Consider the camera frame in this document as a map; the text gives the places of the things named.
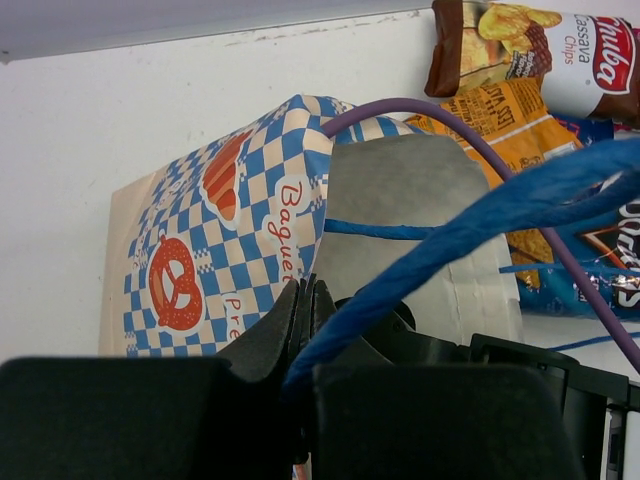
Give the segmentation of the blue patterned paper bag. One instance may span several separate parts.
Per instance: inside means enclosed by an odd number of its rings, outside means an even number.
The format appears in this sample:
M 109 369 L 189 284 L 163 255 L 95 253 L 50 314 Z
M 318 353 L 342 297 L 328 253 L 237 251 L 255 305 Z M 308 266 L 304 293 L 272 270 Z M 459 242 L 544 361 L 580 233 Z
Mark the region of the blue patterned paper bag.
M 607 140 L 490 188 L 451 137 L 332 97 L 296 95 L 261 118 L 114 193 L 99 351 L 213 355 L 267 315 L 290 282 L 335 298 L 384 270 L 419 332 L 456 343 L 522 337 L 508 233 L 585 221 L 634 200 L 613 193 L 639 166 L 635 138 Z M 444 109 L 436 121 L 496 168 L 501 157 Z

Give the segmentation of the blue Doritos chip bag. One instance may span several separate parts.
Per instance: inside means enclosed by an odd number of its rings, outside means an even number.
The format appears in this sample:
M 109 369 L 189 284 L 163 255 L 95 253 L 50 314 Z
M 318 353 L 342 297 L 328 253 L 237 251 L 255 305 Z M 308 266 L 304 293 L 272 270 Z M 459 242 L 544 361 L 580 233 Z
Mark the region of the blue Doritos chip bag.
M 614 314 L 639 318 L 639 201 L 556 232 Z M 509 233 L 507 242 L 523 310 L 594 317 L 585 295 L 537 230 Z

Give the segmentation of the brown cassava chips bag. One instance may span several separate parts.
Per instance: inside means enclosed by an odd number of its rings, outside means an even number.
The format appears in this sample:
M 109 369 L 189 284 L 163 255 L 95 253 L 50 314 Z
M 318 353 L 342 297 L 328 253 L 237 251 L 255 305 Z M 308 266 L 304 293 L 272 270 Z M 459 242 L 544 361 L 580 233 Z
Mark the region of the brown cassava chips bag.
M 535 78 L 554 112 L 639 126 L 639 39 L 620 17 L 486 1 L 435 1 L 425 92 L 452 97 Z

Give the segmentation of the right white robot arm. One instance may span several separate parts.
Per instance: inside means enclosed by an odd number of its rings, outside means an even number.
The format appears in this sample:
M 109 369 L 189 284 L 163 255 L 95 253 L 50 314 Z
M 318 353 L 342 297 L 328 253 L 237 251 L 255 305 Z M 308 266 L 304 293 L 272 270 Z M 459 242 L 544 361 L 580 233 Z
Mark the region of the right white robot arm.
M 355 340 L 326 394 L 326 472 L 364 479 L 635 479 L 639 388 L 557 351 L 418 333 L 410 309 Z

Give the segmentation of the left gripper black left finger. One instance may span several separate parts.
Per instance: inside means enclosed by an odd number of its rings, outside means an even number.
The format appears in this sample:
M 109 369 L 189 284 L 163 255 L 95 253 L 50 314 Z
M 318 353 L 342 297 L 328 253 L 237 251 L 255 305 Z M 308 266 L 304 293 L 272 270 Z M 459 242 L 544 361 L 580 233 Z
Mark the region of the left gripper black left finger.
M 5 479 L 288 479 L 279 406 L 300 287 L 213 356 L 10 360 Z

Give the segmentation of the orange snack packet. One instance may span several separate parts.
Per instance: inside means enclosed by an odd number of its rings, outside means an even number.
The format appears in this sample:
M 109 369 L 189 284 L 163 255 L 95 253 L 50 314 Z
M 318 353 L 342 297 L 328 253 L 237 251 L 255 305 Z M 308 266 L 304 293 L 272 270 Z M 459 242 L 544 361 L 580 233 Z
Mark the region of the orange snack packet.
M 533 78 L 476 87 L 440 106 L 480 134 L 514 173 L 583 148 L 578 137 L 549 113 L 541 97 L 540 81 Z M 470 159 L 481 165 L 490 188 L 503 182 L 488 161 L 451 127 L 420 114 L 405 122 L 428 133 L 453 138 Z M 539 230 L 506 236 L 514 266 L 554 262 L 552 249 Z M 525 270 L 515 276 L 520 286 L 529 290 L 541 287 L 539 271 Z

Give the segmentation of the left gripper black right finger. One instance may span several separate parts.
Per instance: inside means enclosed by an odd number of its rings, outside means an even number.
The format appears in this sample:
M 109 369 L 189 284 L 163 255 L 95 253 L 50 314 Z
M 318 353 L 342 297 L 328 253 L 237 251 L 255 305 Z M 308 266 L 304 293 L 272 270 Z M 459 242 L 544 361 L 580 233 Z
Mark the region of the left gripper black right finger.
M 316 479 L 579 479 L 543 371 L 420 334 L 396 306 L 314 376 Z

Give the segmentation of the pink Real snack packet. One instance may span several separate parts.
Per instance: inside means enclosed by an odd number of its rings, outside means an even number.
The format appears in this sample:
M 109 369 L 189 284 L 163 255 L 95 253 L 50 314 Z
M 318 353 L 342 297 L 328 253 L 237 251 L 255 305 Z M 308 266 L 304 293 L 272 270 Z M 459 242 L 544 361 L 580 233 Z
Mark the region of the pink Real snack packet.
M 632 129 L 625 125 L 618 125 L 618 124 L 614 125 L 614 138 L 616 140 L 639 138 L 639 137 L 640 137 L 639 129 Z

